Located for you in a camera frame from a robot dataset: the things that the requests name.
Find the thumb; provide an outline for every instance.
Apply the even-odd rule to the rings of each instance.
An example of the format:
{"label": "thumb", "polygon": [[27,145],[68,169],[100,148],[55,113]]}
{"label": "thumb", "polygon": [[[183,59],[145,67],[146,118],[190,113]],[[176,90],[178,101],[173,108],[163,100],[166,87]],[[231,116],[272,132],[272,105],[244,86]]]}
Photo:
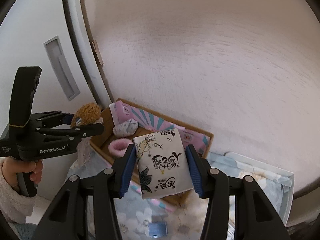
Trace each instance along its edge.
{"label": "thumb", "polygon": [[18,161],[13,160],[12,166],[11,166],[11,172],[12,173],[21,173],[21,172],[32,172],[36,168],[35,162],[24,162],[24,161]]}

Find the white box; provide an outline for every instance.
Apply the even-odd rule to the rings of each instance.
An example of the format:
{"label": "white box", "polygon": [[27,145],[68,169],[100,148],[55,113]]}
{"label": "white box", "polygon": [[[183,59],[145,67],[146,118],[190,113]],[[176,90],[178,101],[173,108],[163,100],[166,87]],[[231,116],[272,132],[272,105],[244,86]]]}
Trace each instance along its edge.
{"label": "white box", "polygon": [[247,164],[250,164],[254,167],[261,168],[261,169],[271,171],[276,174],[291,178],[292,186],[288,192],[283,194],[282,203],[281,203],[280,210],[279,210],[279,216],[280,216],[283,224],[286,226],[287,222],[288,222],[289,214],[290,214],[292,200],[293,200],[294,173],[291,171],[286,171],[286,170],[277,168],[277,167],[269,165],[267,163],[263,163],[263,162],[254,160],[254,159],[246,157],[246,156],[242,156],[242,155],[240,155],[238,153],[234,153],[234,152],[227,152],[227,153],[225,153],[225,156],[229,157],[231,159],[234,159],[235,161],[247,163]]}

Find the ribbed blue pad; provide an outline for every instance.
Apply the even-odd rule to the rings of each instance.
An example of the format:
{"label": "ribbed blue pad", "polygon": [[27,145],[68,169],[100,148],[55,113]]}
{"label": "ribbed blue pad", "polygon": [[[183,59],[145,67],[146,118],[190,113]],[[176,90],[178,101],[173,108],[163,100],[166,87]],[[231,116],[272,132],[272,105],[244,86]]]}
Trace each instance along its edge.
{"label": "ribbed blue pad", "polygon": [[121,189],[119,191],[121,197],[128,191],[136,159],[136,148],[133,147],[121,177]]}
{"label": "ribbed blue pad", "polygon": [[186,147],[186,157],[189,165],[189,171],[190,171],[193,187],[195,188],[195,192],[198,193],[199,197],[203,197],[204,189],[202,188],[201,175],[195,163],[191,150],[188,146]]}

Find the brown plush toy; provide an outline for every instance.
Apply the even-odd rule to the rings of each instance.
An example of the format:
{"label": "brown plush toy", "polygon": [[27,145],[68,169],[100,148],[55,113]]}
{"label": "brown plush toy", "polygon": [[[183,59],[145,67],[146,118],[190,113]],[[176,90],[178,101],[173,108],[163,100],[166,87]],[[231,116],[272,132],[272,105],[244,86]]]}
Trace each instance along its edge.
{"label": "brown plush toy", "polygon": [[78,125],[92,124],[101,117],[101,109],[95,103],[81,106],[71,121],[71,128]]}

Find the blue square object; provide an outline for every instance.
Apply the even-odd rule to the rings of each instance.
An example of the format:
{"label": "blue square object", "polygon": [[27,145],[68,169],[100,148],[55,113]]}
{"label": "blue square object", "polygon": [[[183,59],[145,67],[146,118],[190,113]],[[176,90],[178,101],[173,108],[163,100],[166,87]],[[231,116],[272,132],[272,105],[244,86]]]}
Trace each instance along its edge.
{"label": "blue square object", "polygon": [[167,223],[158,222],[158,223],[149,223],[149,235],[152,238],[159,238],[167,236]]}

